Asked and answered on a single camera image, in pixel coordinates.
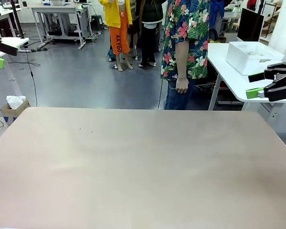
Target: black pants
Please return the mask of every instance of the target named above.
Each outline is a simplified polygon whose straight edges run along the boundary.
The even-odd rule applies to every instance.
[[[142,62],[141,65],[146,66],[148,62],[156,62],[154,59],[154,47],[156,42],[156,28],[147,29],[142,24]]]

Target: hawaiian shirt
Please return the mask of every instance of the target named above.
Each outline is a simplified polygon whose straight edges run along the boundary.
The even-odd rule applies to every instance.
[[[207,76],[210,0],[168,0],[161,78],[178,77],[175,44],[189,41],[186,64],[190,79]]]

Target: yellow jacket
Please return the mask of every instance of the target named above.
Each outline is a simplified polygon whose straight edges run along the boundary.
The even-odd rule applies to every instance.
[[[105,20],[108,26],[121,27],[120,13],[119,13],[119,3],[118,0],[109,3],[108,0],[99,0],[100,4],[104,6],[105,9]],[[125,0],[128,25],[133,24],[132,13],[130,10],[130,0]]]

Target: monitor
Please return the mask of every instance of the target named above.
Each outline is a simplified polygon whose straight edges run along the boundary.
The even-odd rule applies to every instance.
[[[264,24],[264,16],[252,10],[243,9],[237,37],[244,42],[258,42]]]

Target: mannequin hand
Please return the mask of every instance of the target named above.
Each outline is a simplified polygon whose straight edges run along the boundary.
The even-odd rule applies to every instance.
[[[189,81],[187,80],[187,78],[177,78],[176,81],[176,91],[180,94],[182,93],[186,93],[187,92],[187,88],[189,86]]]

